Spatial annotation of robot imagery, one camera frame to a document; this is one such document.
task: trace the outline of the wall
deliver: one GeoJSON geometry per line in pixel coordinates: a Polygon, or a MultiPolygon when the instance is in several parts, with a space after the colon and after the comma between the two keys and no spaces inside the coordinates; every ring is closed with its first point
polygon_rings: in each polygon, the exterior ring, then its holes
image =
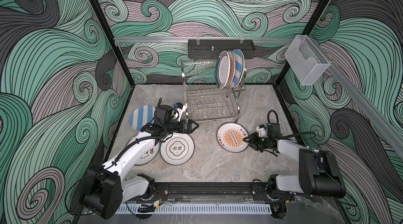
{"type": "MultiPolygon", "coordinates": [[[[293,37],[319,0],[99,0],[115,36],[293,37]]],[[[187,44],[122,43],[137,83],[181,83],[187,44]]],[[[247,61],[248,83],[274,83],[288,45],[257,44],[247,61]]],[[[205,76],[185,70],[187,76],[205,76]]]]}
{"type": "Polygon", "coordinates": [[[67,189],[102,163],[130,86],[94,16],[88,0],[0,0],[1,223],[72,222],[67,189]]]}
{"type": "MultiPolygon", "coordinates": [[[[402,0],[331,0],[311,34],[400,133],[402,11],[402,0]]],[[[290,70],[280,90],[299,131],[318,134],[305,143],[336,155],[351,222],[401,223],[403,161],[331,73],[301,86],[290,70]]]]}

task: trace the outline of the dish rack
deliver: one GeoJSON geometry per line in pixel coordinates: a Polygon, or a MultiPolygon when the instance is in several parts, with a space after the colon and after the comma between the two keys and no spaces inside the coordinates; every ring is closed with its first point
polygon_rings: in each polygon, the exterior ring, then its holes
{"type": "Polygon", "coordinates": [[[239,117],[238,99],[246,90],[244,78],[241,83],[228,89],[219,89],[215,84],[217,60],[184,62],[181,59],[186,117],[195,122],[239,117]],[[184,69],[192,69],[192,76],[185,76],[184,69]]]}

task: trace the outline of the black frame post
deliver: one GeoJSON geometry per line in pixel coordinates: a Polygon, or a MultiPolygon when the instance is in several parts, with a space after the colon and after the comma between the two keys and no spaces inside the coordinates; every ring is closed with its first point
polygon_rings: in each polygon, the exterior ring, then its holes
{"type": "MultiPolygon", "coordinates": [[[[127,98],[126,103],[125,103],[124,108],[123,108],[123,111],[126,111],[128,103],[129,103],[130,98],[131,98],[131,95],[133,94],[133,91],[134,91],[134,87],[135,87],[134,80],[131,77],[130,71],[128,70],[128,67],[127,67],[127,65],[126,65],[126,63],[124,61],[124,57],[123,57],[122,52],[120,51],[120,49],[115,44],[112,30],[110,29],[110,27],[108,25],[108,22],[107,22],[107,20],[105,18],[105,15],[102,12],[102,9],[101,9],[101,6],[99,5],[98,0],[88,0],[88,1],[90,2],[92,8],[94,9],[95,15],[97,16],[97,18],[99,20],[99,23],[100,23],[100,25],[101,25],[101,27],[103,29],[103,32],[105,33],[106,38],[109,41],[109,44],[111,45],[112,50],[115,53],[115,56],[116,56],[117,60],[119,61],[120,66],[122,67],[124,75],[126,76],[128,82],[129,82],[129,84],[131,86],[130,93],[128,95],[128,98],[127,98]]],[[[124,116],[124,113],[122,113],[120,118],[119,118],[118,125],[116,126],[116,130],[113,133],[113,137],[112,137],[112,140],[110,142],[109,148],[106,151],[106,155],[105,155],[105,158],[103,160],[104,162],[106,162],[108,160],[108,158],[109,158],[112,146],[113,146],[113,144],[115,142],[115,139],[116,139],[116,136],[117,136],[117,133],[118,133],[118,129],[120,128],[120,125],[122,124],[123,116],[124,116]]]]}
{"type": "MultiPolygon", "coordinates": [[[[320,19],[320,16],[325,11],[326,7],[328,6],[330,0],[320,0],[318,6],[316,7],[314,13],[312,14],[311,18],[309,19],[308,23],[305,26],[302,35],[310,35],[312,30],[314,29],[316,23],[320,19]]],[[[281,73],[277,77],[275,88],[277,88],[281,82],[284,80],[285,75],[287,74],[288,70],[290,69],[290,64],[288,62],[285,63],[281,73]]]]}

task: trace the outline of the ceramic plate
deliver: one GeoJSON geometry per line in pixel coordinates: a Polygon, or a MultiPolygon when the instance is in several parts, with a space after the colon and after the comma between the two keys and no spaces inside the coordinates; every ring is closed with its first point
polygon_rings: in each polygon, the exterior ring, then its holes
{"type": "Polygon", "coordinates": [[[231,50],[228,50],[228,56],[229,56],[229,77],[228,80],[225,82],[224,88],[228,88],[232,82],[232,79],[234,77],[234,71],[235,71],[235,58],[234,58],[234,53],[232,53],[231,50]]]}
{"type": "MultiPolygon", "coordinates": [[[[128,146],[130,143],[132,143],[136,138],[137,138],[137,135],[133,136],[133,138],[130,139],[130,141],[127,143],[126,146],[128,146]]],[[[137,161],[135,166],[142,166],[144,164],[149,163],[151,160],[153,160],[157,156],[159,150],[160,150],[160,143],[158,142],[156,146],[154,146],[149,151],[144,153],[144,155],[137,161]]]]}
{"type": "Polygon", "coordinates": [[[139,131],[141,128],[152,120],[154,117],[155,107],[146,105],[139,107],[133,113],[131,113],[128,119],[128,124],[135,130],[139,131]]]}
{"type": "Polygon", "coordinates": [[[225,83],[229,78],[230,61],[228,52],[223,50],[216,64],[216,83],[219,88],[224,88],[225,83]]]}
{"type": "Polygon", "coordinates": [[[232,52],[234,53],[235,58],[235,71],[230,87],[235,87],[241,82],[244,60],[243,54],[239,49],[234,49],[232,52]]]}
{"type": "Polygon", "coordinates": [[[242,81],[242,79],[245,77],[245,75],[246,75],[246,64],[245,64],[245,56],[244,56],[244,54],[243,54],[243,52],[241,51],[241,50],[239,50],[240,52],[241,52],[241,54],[242,54],[242,72],[241,72],[241,77],[239,78],[239,81],[238,81],[238,83],[235,85],[235,86],[238,86],[240,83],[241,83],[241,81],[242,81]]]}
{"type": "Polygon", "coordinates": [[[227,122],[219,127],[217,140],[222,148],[231,152],[241,152],[248,147],[248,143],[243,139],[249,136],[246,129],[235,123],[227,122]]]}
{"type": "Polygon", "coordinates": [[[177,166],[188,161],[195,150],[193,139],[188,134],[173,133],[161,143],[161,156],[168,164],[177,166]]]}

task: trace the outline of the gray marble surface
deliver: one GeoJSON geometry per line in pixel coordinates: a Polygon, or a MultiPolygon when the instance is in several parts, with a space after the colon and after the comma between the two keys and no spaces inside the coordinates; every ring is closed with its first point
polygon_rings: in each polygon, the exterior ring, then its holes
{"type": "MultiPolygon", "coordinates": [[[[249,134],[256,126],[267,123],[267,112],[277,111],[283,135],[292,134],[291,128],[271,85],[247,85],[246,91],[239,98],[241,113],[238,123],[249,134]]],[[[136,85],[122,125],[112,147],[110,157],[117,155],[138,131],[129,124],[130,114],[138,107],[154,105],[162,97],[162,104],[184,103],[184,91],[181,85],[136,85]]],[[[217,129],[229,120],[200,122],[200,127],[190,136],[195,143],[193,156],[186,163],[172,166],[166,163],[160,153],[148,164],[134,166],[127,179],[144,173],[158,182],[251,182],[257,178],[266,181],[272,174],[297,174],[298,163],[290,157],[274,155],[247,148],[240,153],[223,149],[216,137],[217,129]]]]}

